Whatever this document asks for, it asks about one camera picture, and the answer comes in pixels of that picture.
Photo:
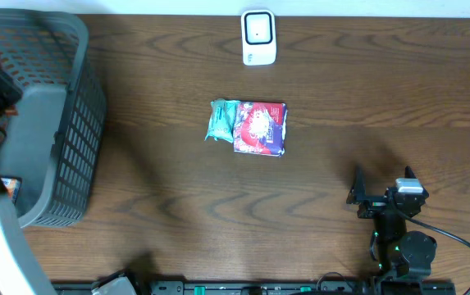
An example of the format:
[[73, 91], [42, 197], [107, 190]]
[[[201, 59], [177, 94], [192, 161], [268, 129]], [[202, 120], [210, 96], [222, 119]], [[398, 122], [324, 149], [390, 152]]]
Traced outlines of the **purple pink floral packet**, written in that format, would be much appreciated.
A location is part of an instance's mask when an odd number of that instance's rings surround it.
[[281, 157], [285, 153], [287, 106], [278, 102], [241, 102], [235, 113], [234, 151]]

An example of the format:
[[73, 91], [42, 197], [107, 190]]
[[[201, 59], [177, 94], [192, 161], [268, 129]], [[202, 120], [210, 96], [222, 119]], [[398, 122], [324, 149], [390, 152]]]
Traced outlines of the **mint green tissue pack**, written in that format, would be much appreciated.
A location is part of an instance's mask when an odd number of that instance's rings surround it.
[[222, 139], [228, 143], [233, 143], [233, 128], [238, 100], [217, 99], [211, 102], [212, 113], [208, 122], [208, 131], [205, 139]]

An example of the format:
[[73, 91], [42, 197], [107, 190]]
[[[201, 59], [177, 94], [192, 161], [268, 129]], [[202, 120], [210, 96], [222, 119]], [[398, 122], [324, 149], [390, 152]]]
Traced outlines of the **orange Kleenex tissue pack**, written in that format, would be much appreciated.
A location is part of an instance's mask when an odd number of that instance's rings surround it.
[[11, 199], [13, 203], [15, 203], [18, 198], [20, 189], [21, 189], [21, 184], [22, 184], [21, 179], [2, 177], [1, 180], [7, 189], [8, 197]]

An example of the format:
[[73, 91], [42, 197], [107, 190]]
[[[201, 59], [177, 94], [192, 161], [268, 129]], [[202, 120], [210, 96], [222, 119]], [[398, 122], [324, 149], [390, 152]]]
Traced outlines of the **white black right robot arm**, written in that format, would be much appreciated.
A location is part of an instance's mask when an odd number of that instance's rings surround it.
[[407, 230], [406, 222], [421, 211], [428, 197], [410, 167], [382, 195], [367, 194], [362, 170], [355, 171], [346, 202], [358, 206], [358, 218], [373, 220], [370, 255], [380, 265], [379, 274], [363, 285], [365, 293], [425, 293], [423, 280], [431, 274], [437, 243], [421, 231]]

